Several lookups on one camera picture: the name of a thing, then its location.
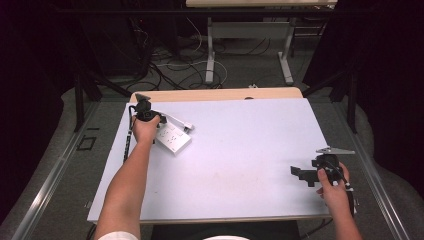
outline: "black curtain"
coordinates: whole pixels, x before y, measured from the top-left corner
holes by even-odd
[[[340,0],[337,7],[372,6],[361,4]],[[358,51],[355,46],[359,40],[369,41],[367,48],[361,49],[367,54],[360,61],[358,104],[368,115],[373,129],[374,158],[407,180],[422,197],[423,12],[424,3],[419,0],[382,1],[374,15],[379,19],[331,21],[304,79],[306,84],[316,85],[346,66]],[[364,35],[374,21],[379,21],[379,25],[371,35]]]
[[[55,24],[39,1],[0,4],[2,132],[0,220],[29,182],[58,126],[61,95],[73,87]]]

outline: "white sleeve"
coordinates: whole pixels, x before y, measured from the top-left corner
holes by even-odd
[[[138,240],[136,236],[128,232],[111,232],[108,233],[99,240]]]

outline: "white table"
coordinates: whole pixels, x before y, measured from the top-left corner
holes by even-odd
[[[335,5],[337,0],[187,0],[188,7],[298,7]],[[287,56],[293,37],[296,19],[290,22],[213,22],[208,18],[208,63],[206,83],[213,82],[215,52],[214,38],[273,38],[285,39],[283,52],[278,53],[284,80],[287,85],[293,85],[293,77],[287,63]]]
[[[329,216],[315,193],[317,187],[307,187],[290,173],[290,166],[313,169],[315,150],[327,146],[298,89],[143,94],[152,97],[152,109],[189,121],[195,129],[190,145],[176,156],[158,143],[152,147],[142,223]],[[237,100],[245,97],[255,99]],[[97,222],[107,186],[122,165],[128,117],[126,110],[87,218],[90,222]]]

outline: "power strip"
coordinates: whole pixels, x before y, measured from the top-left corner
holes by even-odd
[[[191,142],[191,137],[168,121],[165,124],[161,124],[156,133],[156,140],[165,145],[174,154],[177,154]]]

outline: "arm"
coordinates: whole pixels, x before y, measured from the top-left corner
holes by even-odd
[[[140,239],[141,204],[158,123],[158,116],[147,123],[135,120],[133,133],[137,144],[109,184],[94,239],[114,231],[129,232]]]
[[[345,178],[349,181],[349,171],[340,163],[343,168]],[[318,179],[322,184],[322,188],[317,191],[324,198],[330,214],[333,217],[336,227],[337,240],[356,240],[362,239],[356,223],[350,213],[349,202],[346,194],[346,187],[342,180],[339,185],[332,186],[328,181],[327,174],[324,169],[318,170]]]

